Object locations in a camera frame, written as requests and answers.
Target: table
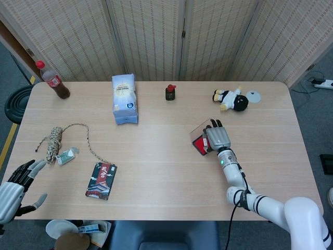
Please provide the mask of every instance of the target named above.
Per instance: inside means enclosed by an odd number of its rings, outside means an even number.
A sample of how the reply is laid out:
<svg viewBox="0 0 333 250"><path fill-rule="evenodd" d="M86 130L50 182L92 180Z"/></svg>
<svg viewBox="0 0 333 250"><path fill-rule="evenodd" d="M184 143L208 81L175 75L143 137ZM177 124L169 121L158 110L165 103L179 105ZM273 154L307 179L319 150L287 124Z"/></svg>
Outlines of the table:
<svg viewBox="0 0 333 250"><path fill-rule="evenodd" d="M176 99L165 100L168 84ZM96 158L89 152L84 127L63 133L61 152L78 147L72 162L47 165L36 177L23 205L47 192L45 203L22 219L229 220L228 184L216 153L201 156L189 132L208 118L226 128L247 181L257 193L285 202L313 199L323 211L288 88L280 82L137 82L138 124L116 125L111 82L65 82L71 96L59 99L46 83L33 88L4 180L22 163L44 158L52 127L89 125L91 147L118 166L108 201L85 196ZM220 112L215 89L245 94L257 90L260 103L243 112ZM237 209L235 220L262 220Z"/></svg>

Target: red bottle cap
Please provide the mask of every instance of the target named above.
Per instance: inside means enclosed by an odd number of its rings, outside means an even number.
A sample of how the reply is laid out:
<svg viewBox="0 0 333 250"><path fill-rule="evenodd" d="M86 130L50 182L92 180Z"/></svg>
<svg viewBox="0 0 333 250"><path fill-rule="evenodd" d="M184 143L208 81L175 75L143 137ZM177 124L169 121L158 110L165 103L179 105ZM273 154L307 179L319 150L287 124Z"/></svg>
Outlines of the red bottle cap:
<svg viewBox="0 0 333 250"><path fill-rule="evenodd" d="M172 92L177 86L176 85L168 85L168 92Z"/></svg>
<svg viewBox="0 0 333 250"><path fill-rule="evenodd" d="M44 63L43 61L41 61L41 60L38 60L38 61L36 62L36 66L37 66L37 68L39 68L39 69L43 69L43 68L45 67L45 63Z"/></svg>

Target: small bottle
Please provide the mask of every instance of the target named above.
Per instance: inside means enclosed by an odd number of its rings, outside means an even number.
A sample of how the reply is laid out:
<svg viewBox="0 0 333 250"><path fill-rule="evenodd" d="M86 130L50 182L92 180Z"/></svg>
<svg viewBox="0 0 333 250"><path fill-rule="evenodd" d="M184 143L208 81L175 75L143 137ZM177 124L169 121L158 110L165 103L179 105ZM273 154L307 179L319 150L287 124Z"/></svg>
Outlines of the small bottle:
<svg viewBox="0 0 333 250"><path fill-rule="evenodd" d="M40 60L36 62L36 66L41 70L41 77L43 80L57 93L60 98L66 99L70 96L71 93L68 88L64 86L62 80L53 69L45 67L45 63Z"/></svg>
<svg viewBox="0 0 333 250"><path fill-rule="evenodd" d="M169 84L168 87L165 89L165 99L167 101L175 100L176 98L176 85Z"/></svg>

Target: coiled rope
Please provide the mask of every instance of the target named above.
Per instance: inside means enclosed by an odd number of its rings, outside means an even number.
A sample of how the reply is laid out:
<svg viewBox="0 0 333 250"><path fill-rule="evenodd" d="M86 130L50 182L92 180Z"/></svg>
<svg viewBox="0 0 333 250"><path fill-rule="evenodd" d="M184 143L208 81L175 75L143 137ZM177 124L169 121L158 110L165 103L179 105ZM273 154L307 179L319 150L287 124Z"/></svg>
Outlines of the coiled rope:
<svg viewBox="0 0 333 250"><path fill-rule="evenodd" d="M62 129L61 127L54 127L51 130L51 134L47 137L44 137L42 139L42 141L40 142L40 144L38 145L38 147L35 149L35 152L38 151L38 149L40 148L40 146L42 145L42 143L46 140L49 139L48 142L48 148L47 148L47 152L46 152L46 161L49 164L52 164L56 158L56 155L58 155L59 153L59 149L61 148L61 138L62 138L62 133L64 133L64 131L66 129L68 129L71 126L74 125L81 125L87 128L87 143L88 143L88 148L89 151L100 161L104 162L104 163L108 163L108 164L113 164L107 160L104 160L103 158L101 158L100 156L98 156L90 147L90 142L89 142L89 127L87 124L84 123L72 123L70 125L68 125L67 127L65 127L64 129Z"/></svg>

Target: stool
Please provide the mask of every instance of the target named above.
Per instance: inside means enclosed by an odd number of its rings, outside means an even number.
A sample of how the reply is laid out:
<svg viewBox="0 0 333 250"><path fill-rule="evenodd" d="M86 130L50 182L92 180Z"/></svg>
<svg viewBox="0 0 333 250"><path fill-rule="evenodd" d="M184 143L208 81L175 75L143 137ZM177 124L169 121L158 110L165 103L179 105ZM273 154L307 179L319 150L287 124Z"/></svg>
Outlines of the stool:
<svg viewBox="0 0 333 250"><path fill-rule="evenodd" d="M216 221L116 221L110 249L220 250Z"/></svg>
<svg viewBox="0 0 333 250"><path fill-rule="evenodd" d="M34 85L29 85L16 90L5 103L7 118L16 124L21 124L29 96Z"/></svg>

